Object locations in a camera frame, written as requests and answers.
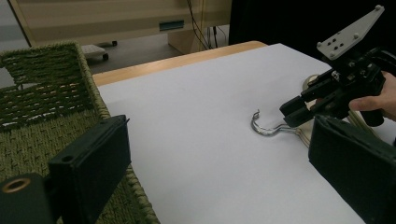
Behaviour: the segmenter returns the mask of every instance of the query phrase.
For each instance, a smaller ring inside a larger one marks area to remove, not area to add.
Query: metal hook
[[[259,119],[260,117],[260,110],[257,110],[256,113],[253,114],[253,117],[251,119],[251,127],[256,133],[259,133],[264,136],[274,136],[277,133],[284,132],[284,133],[297,133],[297,128],[291,128],[287,124],[279,124],[275,128],[272,129],[265,129],[261,127],[259,124],[256,123],[256,120]]]

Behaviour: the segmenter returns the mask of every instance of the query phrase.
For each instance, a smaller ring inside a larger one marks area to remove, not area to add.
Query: human hand
[[[389,72],[382,72],[384,87],[378,96],[365,96],[349,102],[349,109],[371,111],[381,109],[385,118],[396,121],[396,77]]]

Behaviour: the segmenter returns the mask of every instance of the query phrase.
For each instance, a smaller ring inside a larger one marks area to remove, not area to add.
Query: caster wheel
[[[103,55],[103,61],[107,61],[107,60],[108,60],[108,54],[106,53]]]

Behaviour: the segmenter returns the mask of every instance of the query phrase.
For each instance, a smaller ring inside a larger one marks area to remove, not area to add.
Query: floor
[[[220,26],[218,30],[218,47],[227,46],[229,26]],[[210,39],[212,40],[212,47],[214,47],[215,38],[213,34]],[[167,34],[118,40],[117,42],[117,46],[113,46],[111,43],[98,45],[108,53],[107,61],[104,61],[102,57],[87,59],[88,66],[93,74],[182,55],[180,51],[168,44]]]

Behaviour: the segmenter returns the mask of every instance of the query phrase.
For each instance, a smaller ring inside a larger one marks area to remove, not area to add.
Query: white tabletop
[[[261,126],[282,122],[279,107],[329,68],[277,44],[99,90],[131,119],[132,166],[161,223],[363,223],[298,136],[250,128],[258,109]]]

